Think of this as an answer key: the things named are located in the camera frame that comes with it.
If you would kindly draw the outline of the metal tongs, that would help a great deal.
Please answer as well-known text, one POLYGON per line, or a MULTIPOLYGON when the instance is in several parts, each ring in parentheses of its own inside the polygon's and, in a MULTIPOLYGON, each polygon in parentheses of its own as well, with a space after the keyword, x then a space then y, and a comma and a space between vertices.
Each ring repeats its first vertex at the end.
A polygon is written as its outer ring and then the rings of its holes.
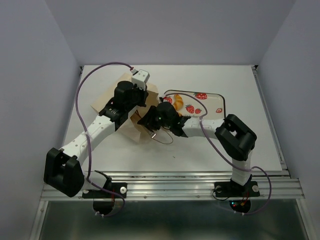
MULTIPOLYGON (((138 110, 136 110, 135 113, 139 117, 139 119, 142 119, 138 110)), ((148 133, 151 139, 154 139, 154 137, 157 135, 154 131, 147 129, 144 125, 142 125, 142 128, 148 133)))

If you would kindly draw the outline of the beige paper bag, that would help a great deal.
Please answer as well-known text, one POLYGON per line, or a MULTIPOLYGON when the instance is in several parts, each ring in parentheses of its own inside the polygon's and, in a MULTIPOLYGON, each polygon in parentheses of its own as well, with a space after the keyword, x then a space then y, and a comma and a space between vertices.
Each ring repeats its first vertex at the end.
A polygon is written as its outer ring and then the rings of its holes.
MULTIPOLYGON (((114 96, 114 90, 120 81, 132 81, 132 76, 129 73, 122 74, 118 80, 111 84, 92 104, 92 109, 96 113, 103 109, 103 106, 114 96)), ((121 134, 128 137, 129 139, 135 141, 136 143, 148 143, 151 140, 150 133, 138 125, 138 120, 143 117, 150 106, 156 106, 159 103, 159 93, 158 88, 152 84, 147 84, 148 97, 146 99, 146 107, 138 107, 137 112, 134 113, 118 130, 121 134)))

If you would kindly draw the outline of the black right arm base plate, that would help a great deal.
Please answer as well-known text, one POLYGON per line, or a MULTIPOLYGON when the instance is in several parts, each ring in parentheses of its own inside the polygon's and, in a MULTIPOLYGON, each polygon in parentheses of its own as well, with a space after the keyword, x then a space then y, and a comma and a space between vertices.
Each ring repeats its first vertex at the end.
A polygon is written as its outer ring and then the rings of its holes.
POLYGON ((260 191, 256 181, 250 181, 244 186, 233 181, 219 181, 214 183, 216 198, 242 198, 242 197, 259 197, 260 191))

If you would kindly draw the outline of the fake croissant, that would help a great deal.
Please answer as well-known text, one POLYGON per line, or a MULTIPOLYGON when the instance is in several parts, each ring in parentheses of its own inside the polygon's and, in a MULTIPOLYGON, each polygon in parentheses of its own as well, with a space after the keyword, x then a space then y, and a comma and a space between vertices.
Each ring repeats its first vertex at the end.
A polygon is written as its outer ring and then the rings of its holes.
POLYGON ((176 111, 180 111, 184 106, 183 98, 179 94, 174 95, 173 107, 176 111))

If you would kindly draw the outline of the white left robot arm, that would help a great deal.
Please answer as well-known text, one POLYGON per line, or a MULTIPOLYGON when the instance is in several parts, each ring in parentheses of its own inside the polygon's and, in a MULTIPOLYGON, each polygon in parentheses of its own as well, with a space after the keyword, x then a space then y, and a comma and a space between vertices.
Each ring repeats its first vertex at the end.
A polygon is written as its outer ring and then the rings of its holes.
POLYGON ((105 138, 116 132, 137 107, 145 107, 148 97, 143 80, 120 81, 113 97, 94 121, 69 144, 52 148, 46 154, 43 180, 46 184, 74 197, 85 183, 82 164, 105 138))

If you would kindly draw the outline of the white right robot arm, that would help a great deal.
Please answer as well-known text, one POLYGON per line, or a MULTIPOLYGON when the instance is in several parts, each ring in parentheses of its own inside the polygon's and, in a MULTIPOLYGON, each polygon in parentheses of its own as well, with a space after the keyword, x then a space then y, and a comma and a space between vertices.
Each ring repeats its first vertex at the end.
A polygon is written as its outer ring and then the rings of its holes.
POLYGON ((217 139, 227 155, 225 161, 232 166, 231 179, 216 183, 218 197, 240 197, 250 191, 251 154, 257 135, 236 115, 229 114, 224 119, 203 119, 183 116, 168 102, 151 106, 137 122, 151 132, 165 128, 177 137, 204 137, 210 144, 217 139))

